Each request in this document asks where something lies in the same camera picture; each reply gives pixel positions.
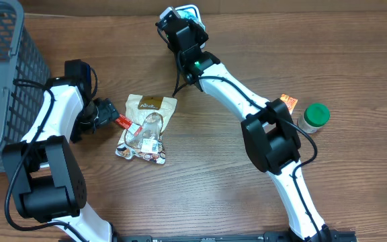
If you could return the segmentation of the small orange box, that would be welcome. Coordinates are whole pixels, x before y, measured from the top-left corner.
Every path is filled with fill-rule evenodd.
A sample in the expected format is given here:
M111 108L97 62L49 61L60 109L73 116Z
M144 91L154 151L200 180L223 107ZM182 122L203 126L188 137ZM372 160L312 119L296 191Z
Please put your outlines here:
M286 104L289 113L292 114L298 103L298 99L284 93L281 95L280 99Z

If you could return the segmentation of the white snack bag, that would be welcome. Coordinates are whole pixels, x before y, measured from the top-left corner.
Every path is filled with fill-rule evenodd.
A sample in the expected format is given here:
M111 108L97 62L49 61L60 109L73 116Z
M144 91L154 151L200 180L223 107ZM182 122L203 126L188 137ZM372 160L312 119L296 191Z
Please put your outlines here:
M172 97L130 94L123 116L142 126L142 130L134 136L123 128L116 155L127 160L138 157L163 165L166 162L166 153L162 136L176 105L177 100Z

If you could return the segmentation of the teal snack pouch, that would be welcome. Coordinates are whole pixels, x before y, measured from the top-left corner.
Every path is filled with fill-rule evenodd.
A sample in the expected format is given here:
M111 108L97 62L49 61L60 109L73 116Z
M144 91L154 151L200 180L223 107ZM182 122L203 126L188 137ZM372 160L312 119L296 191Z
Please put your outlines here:
M184 18L184 19L197 19L198 18L195 13L192 13L189 10L179 10L177 12L180 15L180 17Z

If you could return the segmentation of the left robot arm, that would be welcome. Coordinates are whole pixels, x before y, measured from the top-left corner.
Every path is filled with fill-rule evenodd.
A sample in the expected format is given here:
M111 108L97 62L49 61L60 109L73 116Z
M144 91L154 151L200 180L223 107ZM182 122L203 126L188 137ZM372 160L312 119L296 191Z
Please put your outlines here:
M58 227L73 241L120 241L113 224L87 202L85 178L69 145L85 118L95 125L91 115L99 113L92 102L97 75L79 59L66 61L64 67L64 76L44 84L13 80L16 87L39 89L44 100L29 131L2 152L9 180L5 218L18 231Z

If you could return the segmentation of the red snack packet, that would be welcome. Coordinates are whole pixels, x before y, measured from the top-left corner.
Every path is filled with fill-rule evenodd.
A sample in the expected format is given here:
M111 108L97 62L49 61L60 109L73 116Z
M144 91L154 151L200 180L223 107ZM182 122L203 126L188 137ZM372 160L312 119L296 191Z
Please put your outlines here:
M115 123L130 132L131 134L133 134L134 136L137 136L142 130L142 126L134 123L129 118L121 114L118 118L115 119Z

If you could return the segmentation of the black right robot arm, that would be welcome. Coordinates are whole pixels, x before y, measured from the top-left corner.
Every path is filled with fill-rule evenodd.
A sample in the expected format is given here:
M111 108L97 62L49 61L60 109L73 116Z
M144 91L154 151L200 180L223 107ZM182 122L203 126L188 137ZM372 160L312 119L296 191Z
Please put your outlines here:
M235 79L211 52L202 50L208 35L196 18L169 7L156 23L159 36L175 56L186 84L214 97L241 122L251 163L272 179L286 209L293 241L331 241L331 231L317 212L302 175L300 135L281 99L269 101Z

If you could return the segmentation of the green lidded jar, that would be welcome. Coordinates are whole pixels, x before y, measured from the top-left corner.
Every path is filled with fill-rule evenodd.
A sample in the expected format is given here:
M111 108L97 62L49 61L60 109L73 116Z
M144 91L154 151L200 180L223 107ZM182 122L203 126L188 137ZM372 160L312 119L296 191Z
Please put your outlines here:
M297 125L306 133L315 133L323 127L330 119L328 107L324 104L315 103L309 105L298 118Z

